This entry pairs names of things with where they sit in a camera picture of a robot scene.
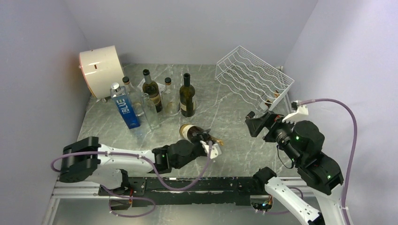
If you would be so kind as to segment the slim amber gold-capped bottle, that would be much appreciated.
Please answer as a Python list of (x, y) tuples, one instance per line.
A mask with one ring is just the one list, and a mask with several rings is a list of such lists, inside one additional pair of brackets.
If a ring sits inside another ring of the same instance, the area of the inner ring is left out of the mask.
[[(194, 142), (194, 141), (192, 140), (192, 136), (193, 136), (194, 133), (197, 133), (197, 132), (207, 132), (207, 133), (210, 134), (210, 131), (211, 131), (210, 128), (209, 128), (209, 129), (203, 129), (203, 128), (201, 128), (201, 127), (199, 127), (199, 126), (196, 126), (196, 125), (193, 125), (193, 124), (183, 124), (183, 125), (180, 127), (180, 129), (179, 129), (180, 136), (183, 137), (184, 139), (190, 141), (191, 143), (199, 143), (199, 142)], [(223, 145), (224, 145), (223, 140), (218, 139), (218, 138), (216, 138), (216, 137), (214, 137), (214, 138), (216, 139), (216, 141), (218, 142), (218, 144), (219, 144), (220, 146), (223, 146)]]

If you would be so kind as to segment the dark bottle black cap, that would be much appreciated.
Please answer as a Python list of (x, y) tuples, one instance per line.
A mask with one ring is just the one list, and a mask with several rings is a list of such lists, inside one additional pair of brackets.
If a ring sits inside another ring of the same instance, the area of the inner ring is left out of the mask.
[[(271, 100), (269, 98), (266, 98), (266, 94), (262, 95), (261, 97), (259, 97), (259, 99), (257, 100), (257, 103), (255, 105), (257, 111), (259, 112), (266, 112), (270, 109), (270, 107), (272, 106), (274, 100)], [(254, 111), (250, 111), (247, 115), (246, 115), (246, 119), (252, 119), (255, 116), (255, 112)]]

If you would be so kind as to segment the dark green wine bottle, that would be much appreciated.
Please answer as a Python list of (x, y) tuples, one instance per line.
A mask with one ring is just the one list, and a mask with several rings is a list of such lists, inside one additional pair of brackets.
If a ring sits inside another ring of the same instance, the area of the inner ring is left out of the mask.
[(183, 74), (183, 84), (179, 90), (180, 110), (184, 117), (192, 117), (195, 113), (195, 88), (191, 84), (191, 75)]

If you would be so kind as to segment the clear bottle black cap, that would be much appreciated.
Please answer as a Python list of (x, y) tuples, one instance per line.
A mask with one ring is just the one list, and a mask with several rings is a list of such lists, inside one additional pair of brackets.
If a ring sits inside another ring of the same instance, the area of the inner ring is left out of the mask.
[(180, 100), (175, 83), (170, 77), (165, 78), (165, 90), (162, 93), (163, 109), (166, 115), (174, 116), (180, 112)]

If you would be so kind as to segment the small clear glass bottle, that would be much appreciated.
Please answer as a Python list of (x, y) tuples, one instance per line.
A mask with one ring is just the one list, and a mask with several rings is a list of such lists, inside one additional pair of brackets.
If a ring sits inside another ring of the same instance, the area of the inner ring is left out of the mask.
[(146, 121), (151, 130), (158, 129), (160, 127), (159, 117), (154, 102), (150, 99), (147, 93), (142, 95), (143, 98), (143, 110), (145, 113)]

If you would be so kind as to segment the dark primitivo wine bottle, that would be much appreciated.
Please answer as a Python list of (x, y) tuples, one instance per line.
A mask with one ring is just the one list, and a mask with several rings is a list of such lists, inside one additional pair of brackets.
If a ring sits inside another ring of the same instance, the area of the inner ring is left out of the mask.
[(149, 95), (150, 100), (154, 103), (156, 111), (159, 113), (162, 111), (163, 107), (161, 104), (161, 95), (159, 91), (158, 84), (151, 79), (149, 69), (143, 70), (144, 84), (142, 90), (144, 93)]

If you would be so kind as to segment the clear blue label bottle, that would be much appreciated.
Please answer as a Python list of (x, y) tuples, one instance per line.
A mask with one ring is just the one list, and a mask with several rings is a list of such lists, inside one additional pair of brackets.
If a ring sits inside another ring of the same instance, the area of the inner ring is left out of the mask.
[(110, 86), (110, 97), (115, 103), (128, 129), (139, 127), (139, 119), (135, 114), (132, 102), (126, 91), (125, 86), (121, 86), (117, 82), (112, 83)]

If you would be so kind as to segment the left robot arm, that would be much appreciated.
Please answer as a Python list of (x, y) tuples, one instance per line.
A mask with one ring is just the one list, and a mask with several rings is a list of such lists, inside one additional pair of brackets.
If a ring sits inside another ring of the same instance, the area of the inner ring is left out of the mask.
[(129, 191), (129, 177), (170, 173), (198, 157), (214, 159), (221, 154), (219, 143), (207, 131), (152, 150), (113, 148), (90, 136), (63, 148), (59, 180), (90, 181), (123, 195)]

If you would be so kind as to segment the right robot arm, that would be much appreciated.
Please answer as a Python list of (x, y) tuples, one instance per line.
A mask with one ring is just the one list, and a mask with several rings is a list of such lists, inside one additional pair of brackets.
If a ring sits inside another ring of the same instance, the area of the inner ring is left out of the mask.
[(324, 135), (308, 121), (285, 122), (284, 116), (272, 111), (256, 118), (249, 112), (245, 123), (250, 136), (257, 137), (262, 129), (267, 143), (276, 143), (297, 169), (301, 179), (313, 191), (320, 209), (297, 196), (269, 167), (253, 175), (253, 188), (277, 199), (302, 225), (349, 225), (351, 219), (343, 206), (344, 178), (338, 163), (322, 152)]

